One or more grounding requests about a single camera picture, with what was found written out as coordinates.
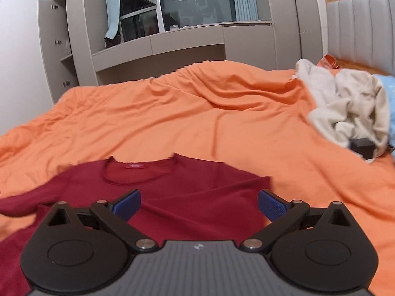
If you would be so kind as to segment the dark red long-sleeve shirt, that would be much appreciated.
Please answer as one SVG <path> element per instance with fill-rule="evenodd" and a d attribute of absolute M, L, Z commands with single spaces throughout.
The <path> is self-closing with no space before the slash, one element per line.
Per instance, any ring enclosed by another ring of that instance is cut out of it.
<path fill-rule="evenodd" d="M 262 189 L 270 186 L 268 176 L 179 154 L 154 162 L 125 163 L 107 158 L 74 166 L 29 192 L 1 200 L 2 215 L 35 215 L 31 225 L 1 243 L 1 294 L 29 292 L 20 269 L 20 254 L 58 201 L 85 207 L 99 199 L 112 201 L 137 189 L 142 205 L 129 223 L 158 243 L 241 242 L 263 227 L 257 198 Z"/>

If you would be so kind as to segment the orange bed duvet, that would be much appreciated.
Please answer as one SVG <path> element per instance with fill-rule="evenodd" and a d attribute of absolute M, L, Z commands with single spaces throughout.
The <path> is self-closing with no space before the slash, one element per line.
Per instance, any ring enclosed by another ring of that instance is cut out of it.
<path fill-rule="evenodd" d="M 313 206 L 341 200 L 379 255 L 371 288 L 394 294 L 394 162 L 364 162 L 322 137 L 315 103 L 291 70 L 205 61 L 158 78 L 75 87 L 1 137 L 1 194 L 22 194 L 76 164 L 178 153 L 273 179 Z"/>

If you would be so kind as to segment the small black box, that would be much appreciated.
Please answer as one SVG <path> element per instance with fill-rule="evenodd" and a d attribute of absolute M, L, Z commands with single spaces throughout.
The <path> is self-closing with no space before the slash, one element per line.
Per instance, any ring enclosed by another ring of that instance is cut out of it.
<path fill-rule="evenodd" d="M 368 138 L 356 138 L 350 140 L 350 150 L 362 156 L 365 160 L 375 157 L 375 143 Z"/>

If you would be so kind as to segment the beige cream garment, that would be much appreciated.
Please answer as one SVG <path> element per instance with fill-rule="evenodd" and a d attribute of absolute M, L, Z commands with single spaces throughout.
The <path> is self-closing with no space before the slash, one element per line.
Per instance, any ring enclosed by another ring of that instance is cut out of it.
<path fill-rule="evenodd" d="M 307 59 L 295 69 L 317 106 L 307 117 L 324 138 L 348 149 L 353 140 L 368 140 L 373 146 L 368 161 L 387 151 L 390 103 L 379 78 L 353 69 L 333 73 Z"/>

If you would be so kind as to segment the open grey wardrobe door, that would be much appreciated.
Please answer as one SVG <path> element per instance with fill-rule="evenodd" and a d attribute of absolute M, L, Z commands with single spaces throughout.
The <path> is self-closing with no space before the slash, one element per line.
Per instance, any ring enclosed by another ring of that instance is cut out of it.
<path fill-rule="evenodd" d="M 38 27 L 45 75 L 53 102 L 79 85 L 68 33 L 66 9 L 53 0 L 38 2 Z"/>

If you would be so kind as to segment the light blue garment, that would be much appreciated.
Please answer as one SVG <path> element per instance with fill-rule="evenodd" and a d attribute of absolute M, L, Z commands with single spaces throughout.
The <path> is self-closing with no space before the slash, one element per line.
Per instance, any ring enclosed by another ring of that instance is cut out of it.
<path fill-rule="evenodd" d="M 389 145 L 394 148 L 395 141 L 395 79 L 392 75 L 376 75 L 382 82 L 390 106 Z"/>

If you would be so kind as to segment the grey built-in wardrobe unit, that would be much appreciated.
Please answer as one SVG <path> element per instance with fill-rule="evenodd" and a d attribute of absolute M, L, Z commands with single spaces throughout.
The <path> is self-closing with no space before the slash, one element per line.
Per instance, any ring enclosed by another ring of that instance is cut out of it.
<path fill-rule="evenodd" d="M 317 0 L 50 0 L 65 88 L 157 77 L 205 60 L 291 69 L 323 54 Z"/>

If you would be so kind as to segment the grey padded headboard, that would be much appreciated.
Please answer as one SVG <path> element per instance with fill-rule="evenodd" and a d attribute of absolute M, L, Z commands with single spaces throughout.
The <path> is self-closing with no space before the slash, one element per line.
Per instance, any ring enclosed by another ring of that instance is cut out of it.
<path fill-rule="evenodd" d="M 325 0 L 334 66 L 394 75 L 394 0 Z"/>

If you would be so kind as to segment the window with glass panes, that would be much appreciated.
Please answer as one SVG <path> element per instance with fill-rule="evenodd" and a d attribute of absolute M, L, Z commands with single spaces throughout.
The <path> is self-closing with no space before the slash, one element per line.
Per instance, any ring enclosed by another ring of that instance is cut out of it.
<path fill-rule="evenodd" d="M 122 41 L 230 21 L 236 21 L 234 0 L 120 0 Z"/>

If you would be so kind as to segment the light blue left curtain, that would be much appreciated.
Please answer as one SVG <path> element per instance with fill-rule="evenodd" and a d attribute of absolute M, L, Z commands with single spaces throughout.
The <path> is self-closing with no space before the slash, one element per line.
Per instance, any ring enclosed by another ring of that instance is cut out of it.
<path fill-rule="evenodd" d="M 120 0 L 106 0 L 108 30 L 106 39 L 114 39 L 119 30 Z"/>

